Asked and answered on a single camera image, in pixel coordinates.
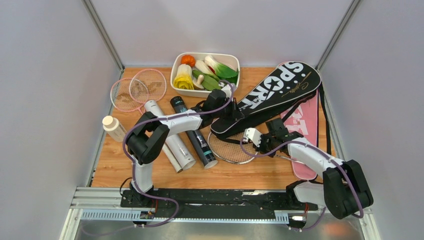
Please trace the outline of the pink racket bag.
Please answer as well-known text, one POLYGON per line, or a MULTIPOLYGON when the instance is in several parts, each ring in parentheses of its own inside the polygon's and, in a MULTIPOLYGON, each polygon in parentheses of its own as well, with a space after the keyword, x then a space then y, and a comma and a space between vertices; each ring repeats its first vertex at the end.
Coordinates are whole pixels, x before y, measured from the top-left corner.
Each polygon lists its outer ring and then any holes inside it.
MULTIPOLYGON (((284 121, 284 126, 289 132, 302 134, 314 146, 318 143, 318 113, 319 93, 301 103, 284 121)), ((294 175, 300 180, 311 181, 318 175, 305 164, 300 162, 291 163, 294 175)))

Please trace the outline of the black shuttlecock tube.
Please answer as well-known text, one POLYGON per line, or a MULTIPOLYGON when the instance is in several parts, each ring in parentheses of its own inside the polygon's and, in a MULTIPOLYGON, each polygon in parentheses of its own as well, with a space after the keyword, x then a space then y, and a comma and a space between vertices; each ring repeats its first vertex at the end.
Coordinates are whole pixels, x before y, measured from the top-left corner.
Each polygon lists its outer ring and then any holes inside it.
MULTIPOLYGON (((176 114, 183 113, 188 110, 183 98, 181 96, 175 96, 170 100, 170 104, 176 114)), ((200 162, 204 169, 210 169, 214 167, 218 160, 212 153, 212 150, 207 143, 207 140, 199 130, 191 130, 185 132, 190 143, 192 144, 200 162)))

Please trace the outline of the toy mushroom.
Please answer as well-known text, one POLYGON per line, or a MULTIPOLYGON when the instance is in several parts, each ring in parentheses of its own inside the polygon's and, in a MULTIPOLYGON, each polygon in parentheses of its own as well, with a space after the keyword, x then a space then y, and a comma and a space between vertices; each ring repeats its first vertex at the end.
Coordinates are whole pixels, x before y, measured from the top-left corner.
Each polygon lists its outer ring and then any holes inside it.
POLYGON ((192 83, 194 85, 194 89, 195 90, 204 90, 204 86, 203 86, 203 80, 204 80, 204 75, 200 74, 196 80, 192 80, 192 83))

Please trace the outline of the toy napa cabbage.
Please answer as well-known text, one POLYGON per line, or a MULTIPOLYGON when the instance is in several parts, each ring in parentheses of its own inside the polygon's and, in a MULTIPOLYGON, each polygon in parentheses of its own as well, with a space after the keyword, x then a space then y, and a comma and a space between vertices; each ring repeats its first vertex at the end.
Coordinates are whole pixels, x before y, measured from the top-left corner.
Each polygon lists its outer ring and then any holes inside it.
POLYGON ((177 89, 194 90, 192 80, 192 68, 188 64, 181 64, 177 68, 177 73, 173 79, 173 86, 177 89))

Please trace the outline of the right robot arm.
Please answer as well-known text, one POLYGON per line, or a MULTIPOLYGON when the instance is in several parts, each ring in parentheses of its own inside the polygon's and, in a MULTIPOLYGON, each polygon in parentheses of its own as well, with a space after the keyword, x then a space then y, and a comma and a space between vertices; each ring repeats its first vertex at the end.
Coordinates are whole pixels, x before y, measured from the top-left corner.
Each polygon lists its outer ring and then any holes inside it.
POLYGON ((288 131, 280 119, 266 123, 268 132, 251 127, 244 136, 253 143, 260 156, 283 152, 301 162, 322 178, 322 183, 298 181, 287 188, 297 201, 326 207, 337 219, 356 215, 374 204, 374 197, 361 165, 351 159, 342 160, 309 142, 301 133, 288 131))

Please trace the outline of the toy pumpkin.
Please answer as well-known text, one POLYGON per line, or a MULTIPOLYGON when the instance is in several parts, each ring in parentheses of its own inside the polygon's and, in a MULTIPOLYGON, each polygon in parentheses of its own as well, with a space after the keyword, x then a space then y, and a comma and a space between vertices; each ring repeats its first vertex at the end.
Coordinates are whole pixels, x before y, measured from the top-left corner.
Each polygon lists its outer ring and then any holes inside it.
POLYGON ((192 55, 185 54, 181 57, 180 63, 182 65, 188 65, 193 68, 196 64, 196 59, 192 55))

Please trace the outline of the pink racket front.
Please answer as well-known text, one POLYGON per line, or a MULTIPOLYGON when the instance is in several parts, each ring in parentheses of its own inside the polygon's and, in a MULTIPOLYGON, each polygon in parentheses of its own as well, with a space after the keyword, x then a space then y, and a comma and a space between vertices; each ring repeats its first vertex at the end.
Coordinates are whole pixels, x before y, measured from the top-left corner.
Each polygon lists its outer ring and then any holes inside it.
POLYGON ((122 78, 115 82, 110 89, 112 105, 121 112, 143 113, 143 106, 148 101, 149 90, 140 80, 122 78))

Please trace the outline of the small white bottle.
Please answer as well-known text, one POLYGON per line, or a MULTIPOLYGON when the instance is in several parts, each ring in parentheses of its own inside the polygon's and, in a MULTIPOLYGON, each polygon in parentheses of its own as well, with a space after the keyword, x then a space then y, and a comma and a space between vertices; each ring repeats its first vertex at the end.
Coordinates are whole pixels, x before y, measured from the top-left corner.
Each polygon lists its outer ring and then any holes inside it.
POLYGON ((121 122, 111 116, 107 115, 102 119, 102 127, 105 132, 116 142, 123 142, 125 135, 127 134, 126 129, 121 122))

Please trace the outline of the white racket lower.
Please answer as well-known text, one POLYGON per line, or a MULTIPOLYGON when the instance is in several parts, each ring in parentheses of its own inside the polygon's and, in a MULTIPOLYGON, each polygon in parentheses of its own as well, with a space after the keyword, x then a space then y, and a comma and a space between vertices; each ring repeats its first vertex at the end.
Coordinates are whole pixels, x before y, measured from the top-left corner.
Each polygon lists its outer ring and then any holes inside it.
POLYGON ((207 137, 207 143, 209 144, 212 153, 220 158, 221 160, 236 164, 242 165, 251 162, 255 157, 246 154, 240 148, 240 140, 243 138, 243 133, 238 133, 229 138, 226 138, 225 141, 218 139, 213 133, 209 133, 207 137))

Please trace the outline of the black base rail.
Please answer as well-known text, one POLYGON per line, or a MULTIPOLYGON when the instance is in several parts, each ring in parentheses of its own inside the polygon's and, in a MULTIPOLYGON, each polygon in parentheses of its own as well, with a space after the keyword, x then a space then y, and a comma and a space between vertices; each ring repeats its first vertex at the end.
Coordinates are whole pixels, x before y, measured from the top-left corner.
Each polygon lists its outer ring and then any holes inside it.
POLYGON ((71 209, 83 220, 168 223, 312 224, 321 206, 298 202, 285 190, 154 188, 144 196, 129 188, 79 187, 71 209))

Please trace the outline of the black racket bag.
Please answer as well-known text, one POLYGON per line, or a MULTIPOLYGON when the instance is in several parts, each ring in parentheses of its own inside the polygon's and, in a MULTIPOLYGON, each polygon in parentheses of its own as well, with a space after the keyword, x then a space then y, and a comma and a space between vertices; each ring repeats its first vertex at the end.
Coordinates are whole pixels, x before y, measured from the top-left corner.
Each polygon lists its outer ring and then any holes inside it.
POLYGON ((288 61, 278 66, 238 103, 244 118, 219 118, 210 131, 226 139, 256 127, 281 113, 313 98, 322 83, 319 72, 301 61, 288 61))

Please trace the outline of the white shuttlecock tube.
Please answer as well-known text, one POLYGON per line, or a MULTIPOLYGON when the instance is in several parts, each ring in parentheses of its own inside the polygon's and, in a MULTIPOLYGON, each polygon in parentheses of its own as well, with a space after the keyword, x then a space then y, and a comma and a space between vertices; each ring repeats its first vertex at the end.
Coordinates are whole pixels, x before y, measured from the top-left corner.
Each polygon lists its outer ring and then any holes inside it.
MULTIPOLYGON (((151 112, 158 117, 164 115, 162 109, 154 100, 147 101, 144 104, 144 108, 146 112, 151 112)), ((177 134, 171 135, 166 139, 162 150, 177 173, 188 170, 196 162, 186 145, 177 134)))

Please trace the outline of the white vegetable tray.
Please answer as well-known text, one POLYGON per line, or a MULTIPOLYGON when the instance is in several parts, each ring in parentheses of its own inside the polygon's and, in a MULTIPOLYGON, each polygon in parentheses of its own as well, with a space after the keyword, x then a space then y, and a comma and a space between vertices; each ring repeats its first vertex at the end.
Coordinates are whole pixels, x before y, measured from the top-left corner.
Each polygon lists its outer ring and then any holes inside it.
POLYGON ((230 54, 185 52, 174 61, 170 86, 181 96, 207 98, 221 89, 227 80, 236 90, 240 80, 240 62, 230 54))

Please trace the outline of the toy bok choy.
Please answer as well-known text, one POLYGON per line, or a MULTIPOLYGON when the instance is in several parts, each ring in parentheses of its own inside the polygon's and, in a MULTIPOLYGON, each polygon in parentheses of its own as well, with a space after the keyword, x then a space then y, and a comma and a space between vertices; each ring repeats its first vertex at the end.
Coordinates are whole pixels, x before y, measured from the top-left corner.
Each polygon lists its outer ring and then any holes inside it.
POLYGON ((237 70, 217 61, 212 55, 207 55, 203 60, 196 60, 194 66, 201 73, 210 75, 216 80, 226 80, 236 84, 239 79, 239 72, 237 70))

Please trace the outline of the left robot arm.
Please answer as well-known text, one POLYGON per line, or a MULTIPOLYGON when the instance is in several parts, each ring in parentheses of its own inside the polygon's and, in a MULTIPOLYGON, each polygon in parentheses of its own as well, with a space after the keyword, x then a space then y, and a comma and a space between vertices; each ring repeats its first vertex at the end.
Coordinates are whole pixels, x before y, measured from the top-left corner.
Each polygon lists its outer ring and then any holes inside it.
POLYGON ((145 112, 138 123, 123 138, 123 153, 132 164, 131 186, 143 196, 153 187, 152 163, 160 155, 166 139, 187 131, 210 126, 215 119, 243 118, 234 99, 235 85, 230 83, 222 89, 213 90, 206 100, 192 109, 171 115, 155 115, 145 112))

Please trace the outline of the toy green leaf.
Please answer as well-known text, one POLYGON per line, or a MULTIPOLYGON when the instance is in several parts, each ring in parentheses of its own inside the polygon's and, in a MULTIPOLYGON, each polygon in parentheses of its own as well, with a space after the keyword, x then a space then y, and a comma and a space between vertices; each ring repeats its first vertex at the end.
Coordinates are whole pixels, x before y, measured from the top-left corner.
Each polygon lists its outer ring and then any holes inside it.
POLYGON ((213 78, 210 74, 203 73, 196 69, 192 71, 192 76, 194 77, 193 80, 196 80, 199 75, 204 75, 204 80, 202 82, 202 85, 204 86, 205 91, 213 91, 213 90, 221 89, 219 82, 215 78, 213 78))

